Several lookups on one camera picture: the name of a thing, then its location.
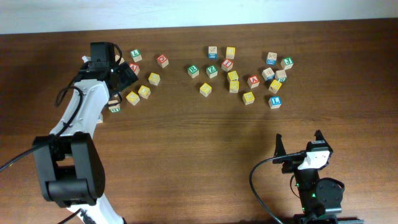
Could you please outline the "red C letter block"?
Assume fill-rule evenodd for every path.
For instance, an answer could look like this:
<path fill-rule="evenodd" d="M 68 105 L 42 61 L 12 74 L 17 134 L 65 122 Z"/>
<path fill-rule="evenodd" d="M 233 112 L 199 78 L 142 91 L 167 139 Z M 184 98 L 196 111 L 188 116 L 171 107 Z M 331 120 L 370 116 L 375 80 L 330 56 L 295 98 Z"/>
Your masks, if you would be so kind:
<path fill-rule="evenodd" d="M 169 60 L 164 54 L 158 56 L 156 61 L 162 68 L 165 68 L 169 64 Z"/>

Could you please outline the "red I letter block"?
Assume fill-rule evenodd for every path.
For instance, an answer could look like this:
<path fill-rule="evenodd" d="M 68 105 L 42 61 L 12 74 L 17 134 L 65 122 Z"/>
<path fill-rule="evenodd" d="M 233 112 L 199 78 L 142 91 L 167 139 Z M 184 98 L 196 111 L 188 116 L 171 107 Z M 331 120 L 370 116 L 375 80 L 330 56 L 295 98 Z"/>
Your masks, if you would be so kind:
<path fill-rule="evenodd" d="M 224 70 L 225 72 L 230 71 L 233 68 L 233 61 L 230 59 L 225 59 L 222 63 L 221 63 L 221 69 Z"/>

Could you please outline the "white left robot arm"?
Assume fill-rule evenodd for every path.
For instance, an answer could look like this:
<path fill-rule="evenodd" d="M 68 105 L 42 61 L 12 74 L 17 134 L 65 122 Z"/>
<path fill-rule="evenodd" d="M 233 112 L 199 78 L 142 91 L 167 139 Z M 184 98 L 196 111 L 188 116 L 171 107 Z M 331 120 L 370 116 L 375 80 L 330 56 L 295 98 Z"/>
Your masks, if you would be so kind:
<path fill-rule="evenodd" d="M 92 42 L 90 59 L 57 95 L 59 105 L 68 90 L 72 98 L 58 124 L 33 146 L 44 199 L 80 215 L 83 223 L 125 223 L 104 194 L 105 172 L 93 142 L 98 117 L 109 99 L 138 77 L 120 48 L 110 42 Z"/>

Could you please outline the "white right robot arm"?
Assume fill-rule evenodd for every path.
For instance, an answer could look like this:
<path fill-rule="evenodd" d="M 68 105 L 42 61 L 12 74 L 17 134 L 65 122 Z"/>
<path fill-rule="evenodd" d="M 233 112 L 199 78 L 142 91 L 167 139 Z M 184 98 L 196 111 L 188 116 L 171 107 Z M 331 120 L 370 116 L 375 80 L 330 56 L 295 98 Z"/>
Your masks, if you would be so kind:
<path fill-rule="evenodd" d="M 307 143 L 306 149 L 287 154 L 280 134 L 276 137 L 276 156 L 282 164 L 282 173 L 294 175 L 302 214 L 294 215 L 295 223 L 364 223 L 358 218 L 339 219 L 345 185 L 329 177 L 320 178 L 318 172 L 328 165 L 333 149 L 320 130 L 315 131 L 315 140 Z"/>

